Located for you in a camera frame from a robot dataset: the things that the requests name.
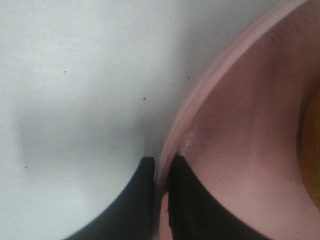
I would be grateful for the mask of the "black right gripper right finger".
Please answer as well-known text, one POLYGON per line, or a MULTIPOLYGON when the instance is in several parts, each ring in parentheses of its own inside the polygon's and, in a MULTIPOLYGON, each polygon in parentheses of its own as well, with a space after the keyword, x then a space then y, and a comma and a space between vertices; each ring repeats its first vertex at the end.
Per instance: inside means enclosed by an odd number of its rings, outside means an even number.
POLYGON ((168 213, 175 240, 266 239, 224 208, 179 155, 168 177, 168 213))

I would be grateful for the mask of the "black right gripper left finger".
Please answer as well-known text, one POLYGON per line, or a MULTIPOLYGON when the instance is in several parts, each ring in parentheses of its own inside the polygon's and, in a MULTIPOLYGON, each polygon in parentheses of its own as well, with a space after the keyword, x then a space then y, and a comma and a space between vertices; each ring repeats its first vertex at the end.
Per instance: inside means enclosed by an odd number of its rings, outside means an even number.
POLYGON ((151 240, 153 238, 155 159, 144 157, 128 185, 95 220, 69 240, 151 240))

